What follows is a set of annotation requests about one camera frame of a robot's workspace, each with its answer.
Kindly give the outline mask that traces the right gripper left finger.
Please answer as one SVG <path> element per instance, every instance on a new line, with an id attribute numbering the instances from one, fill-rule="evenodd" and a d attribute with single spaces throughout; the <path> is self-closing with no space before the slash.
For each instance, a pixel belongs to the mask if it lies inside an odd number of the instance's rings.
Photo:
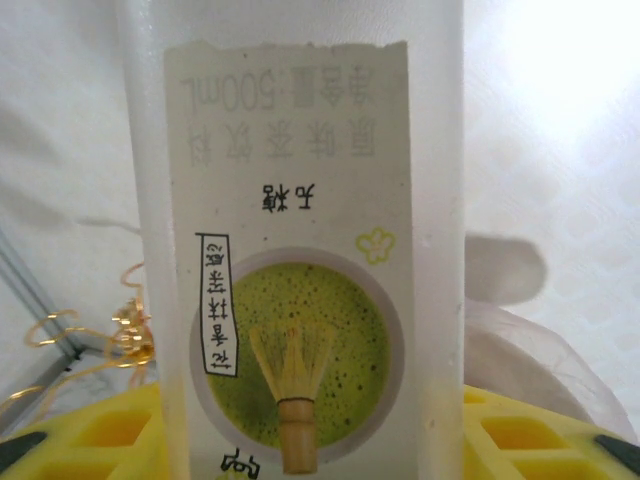
<path id="1" fill-rule="evenodd" d="M 1 443 L 3 479 L 166 479 L 155 384 L 26 427 Z"/>

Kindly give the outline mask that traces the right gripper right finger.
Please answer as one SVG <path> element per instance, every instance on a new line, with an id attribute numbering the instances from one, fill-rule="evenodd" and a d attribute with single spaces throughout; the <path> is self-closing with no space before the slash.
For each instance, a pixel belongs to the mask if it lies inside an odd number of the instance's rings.
<path id="1" fill-rule="evenodd" d="M 463 421 L 466 480 L 639 477 L 638 445 L 550 410 L 466 386 Z"/>

